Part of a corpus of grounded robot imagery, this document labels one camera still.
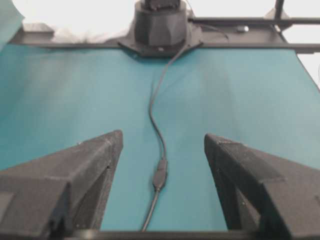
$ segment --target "cable cord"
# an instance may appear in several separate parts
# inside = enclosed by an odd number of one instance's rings
[[[215,26],[211,26],[211,25],[207,25],[207,24],[197,24],[197,26],[199,26],[203,29],[210,29],[215,32],[221,33],[227,39],[227,41],[230,42],[230,38],[229,38],[228,34],[226,34],[224,31],[222,31],[221,29],[219,29]]]
[[[163,71],[162,71],[162,74],[161,74],[161,78],[160,78],[160,81],[155,89],[155,92],[153,93],[152,97],[151,97],[151,101],[150,101],[150,104],[149,104],[149,118],[151,120],[151,123],[152,123],[152,126],[154,128],[154,130],[156,131],[157,135],[159,136],[160,138],[160,141],[161,141],[161,144],[162,144],[162,147],[163,147],[163,151],[162,151],[162,158],[165,158],[167,159],[167,145],[166,145],[166,142],[164,140],[164,137],[154,119],[154,116],[153,116],[153,106],[155,104],[155,101],[156,101],[156,98],[158,96],[158,93],[159,93],[159,90],[160,90],[160,87],[164,81],[164,78],[168,72],[168,69],[169,67],[186,51],[186,48],[187,48],[187,45],[185,44],[182,49],[169,61],[169,63],[167,65],[165,65]]]
[[[156,207],[156,204],[157,204],[157,201],[158,201],[158,198],[159,198],[159,191],[156,191],[154,193],[154,197],[153,197],[153,200],[152,200],[152,203],[151,203],[151,206],[150,206],[150,210],[149,210],[149,213],[145,219],[145,222],[143,224],[143,227],[142,227],[142,232],[145,232],[148,228],[148,225],[150,223],[150,220],[151,220],[151,217],[152,217],[152,214],[154,213],[154,210],[155,210],[155,207]]]
[[[149,117],[150,117],[150,120],[151,120],[151,123],[152,123],[152,126],[155,130],[155,132],[157,133],[158,137],[160,138],[160,141],[161,141],[161,146],[162,146],[162,157],[158,163],[158,166],[157,166],[157,170],[153,176],[153,181],[152,181],[152,184],[153,184],[153,187],[154,187],[154,196],[153,196],[153,200],[152,200],[152,203],[151,203],[151,206],[150,206],[150,209],[149,209],[149,212],[147,214],[147,217],[144,221],[144,224],[143,224],[143,227],[141,229],[142,232],[145,232],[148,228],[148,225],[150,223],[150,220],[153,216],[153,213],[154,213],[154,210],[155,210],[155,207],[156,207],[156,204],[157,204],[157,201],[158,201],[158,198],[159,198],[159,194],[162,190],[162,188],[165,186],[166,184],[166,180],[167,180],[167,175],[168,175],[168,160],[167,160],[167,145],[166,145],[166,141],[154,119],[154,116],[153,116],[153,106],[155,104],[155,101],[156,101],[156,98],[158,96],[158,93],[159,93],[159,90],[160,90],[160,87],[165,79],[165,76],[168,72],[168,69],[169,67],[186,51],[188,45],[185,44],[181,50],[168,62],[167,65],[165,65],[163,71],[162,71],[162,74],[161,74],[161,78],[159,80],[159,83],[151,97],[151,100],[150,100],[150,104],[149,104]]]

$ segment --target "cable connector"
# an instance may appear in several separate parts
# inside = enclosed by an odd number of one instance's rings
[[[161,189],[166,185],[167,176],[168,176],[168,161],[165,157],[163,157],[159,161],[158,167],[153,176],[152,184],[156,192],[160,192]]]

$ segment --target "teal mat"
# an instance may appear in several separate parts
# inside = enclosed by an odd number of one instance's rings
[[[0,52],[4,45],[14,36],[23,17],[16,10],[12,0],[0,2]]]
[[[0,53],[0,168],[122,129],[102,229],[139,230],[160,157],[147,107],[166,62],[120,49],[7,45]],[[320,95],[294,51],[195,50],[170,68],[154,115],[169,176],[153,231],[226,229],[206,133],[320,168]]]

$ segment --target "black motor mount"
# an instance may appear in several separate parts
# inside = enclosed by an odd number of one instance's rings
[[[141,0],[128,36],[119,44],[144,57],[172,57],[187,44],[202,44],[202,31],[188,22],[187,5],[180,0]]]

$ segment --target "black bracket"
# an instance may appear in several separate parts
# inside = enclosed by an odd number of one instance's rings
[[[205,138],[230,230],[320,238],[320,171],[215,135]]]
[[[144,4],[155,10],[146,10]],[[187,5],[174,0],[137,2],[129,34],[118,39],[119,45],[142,57],[173,57],[184,45],[188,51],[202,43],[201,28],[188,22]]]
[[[122,148],[115,131],[0,171],[0,239],[100,229]]]

